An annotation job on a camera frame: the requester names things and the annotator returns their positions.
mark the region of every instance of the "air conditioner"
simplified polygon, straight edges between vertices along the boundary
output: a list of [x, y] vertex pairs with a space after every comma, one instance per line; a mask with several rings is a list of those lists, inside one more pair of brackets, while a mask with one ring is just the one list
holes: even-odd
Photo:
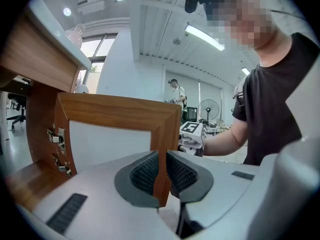
[[105, 9], [105, 0], [78, 0], [78, 13], [83, 15], [102, 11]]

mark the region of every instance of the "man's arm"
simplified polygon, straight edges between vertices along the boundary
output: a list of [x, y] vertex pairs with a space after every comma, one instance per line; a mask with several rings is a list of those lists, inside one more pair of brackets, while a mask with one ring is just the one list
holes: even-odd
[[176, 102], [183, 102], [186, 99], [186, 96], [181, 96], [176, 100]]
[[246, 121], [234, 119], [230, 130], [219, 133], [204, 142], [204, 156], [226, 156], [240, 149], [248, 139]]
[[180, 98], [178, 98], [176, 102], [183, 102], [186, 99], [185, 89], [183, 89], [181, 86], [179, 86], [179, 96]]

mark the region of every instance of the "metal hinge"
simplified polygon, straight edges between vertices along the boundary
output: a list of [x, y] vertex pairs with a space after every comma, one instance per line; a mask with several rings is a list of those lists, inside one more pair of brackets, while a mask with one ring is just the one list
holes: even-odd
[[59, 127], [57, 135], [55, 134], [55, 131], [55, 124], [53, 124], [53, 129], [46, 129], [46, 134], [49, 136], [49, 141], [51, 143], [57, 143], [61, 149], [61, 153], [66, 156], [65, 129]]
[[60, 159], [59, 159], [58, 150], [57, 150], [57, 153], [56, 153], [56, 154], [52, 154], [51, 156], [52, 156], [52, 159], [54, 160], [55, 165], [58, 167], [59, 171], [60, 171], [60, 172], [66, 172], [66, 174], [67, 174], [69, 177], [72, 177], [72, 172], [71, 172], [71, 170], [69, 169], [70, 163], [67, 162], [67, 161], [64, 161], [64, 166], [61, 164]]

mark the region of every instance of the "floor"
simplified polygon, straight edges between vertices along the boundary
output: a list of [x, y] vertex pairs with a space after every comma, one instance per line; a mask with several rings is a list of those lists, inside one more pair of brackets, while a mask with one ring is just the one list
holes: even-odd
[[[20, 115], [21, 111], [15, 109], [6, 109], [6, 117]], [[8, 121], [9, 140], [1, 142], [3, 155], [0, 155], [0, 170], [3, 177], [7, 177], [16, 171], [32, 164], [32, 159], [29, 151], [26, 121], [16, 123], [15, 131], [11, 131], [13, 120]]]

